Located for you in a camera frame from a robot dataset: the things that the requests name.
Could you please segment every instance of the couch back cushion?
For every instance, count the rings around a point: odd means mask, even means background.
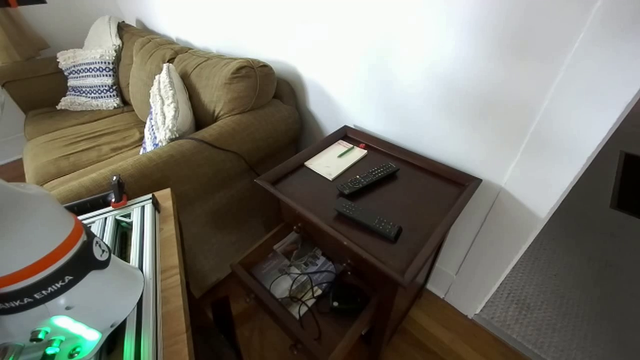
[[[176,56],[186,53],[190,48],[159,36],[139,39],[133,47],[133,66],[131,67],[131,104],[138,117],[147,121],[149,109],[149,90],[156,75],[162,71],[165,63],[172,63]]]
[[[265,105],[277,83],[271,66],[256,59],[190,50],[173,65],[187,87],[197,129]]]
[[[118,85],[122,95],[122,101],[131,104],[131,96],[129,93],[129,78],[131,76],[131,67],[133,66],[133,45],[141,38],[154,35],[150,31],[136,28],[126,22],[118,24],[118,35],[122,41],[122,51],[120,52],[120,62],[118,62]]]

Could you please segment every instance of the gray carpet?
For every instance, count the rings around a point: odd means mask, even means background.
[[[609,208],[620,150],[640,154],[638,113],[478,315],[544,359],[640,358],[640,220]]]

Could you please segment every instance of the wooden table edge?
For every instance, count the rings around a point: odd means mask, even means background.
[[[154,192],[160,209],[162,358],[194,360],[182,239],[171,189]]]

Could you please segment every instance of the curtain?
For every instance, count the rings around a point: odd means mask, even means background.
[[[19,9],[0,8],[0,65],[35,58],[48,47]]]

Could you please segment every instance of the orange stripe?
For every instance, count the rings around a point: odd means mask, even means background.
[[[71,250],[73,250],[84,234],[82,223],[80,222],[80,220],[78,220],[78,218],[74,218],[76,220],[74,222],[74,228],[71,229],[71,233],[69,233],[65,241],[61,242],[60,245],[58,245],[50,253],[40,258],[40,260],[30,264],[29,266],[21,268],[16,272],[1,276],[0,289],[17,284],[18,282],[25,281],[38,275],[39,273],[55,265],[57,262],[62,260],[62,258],[64,258]]]

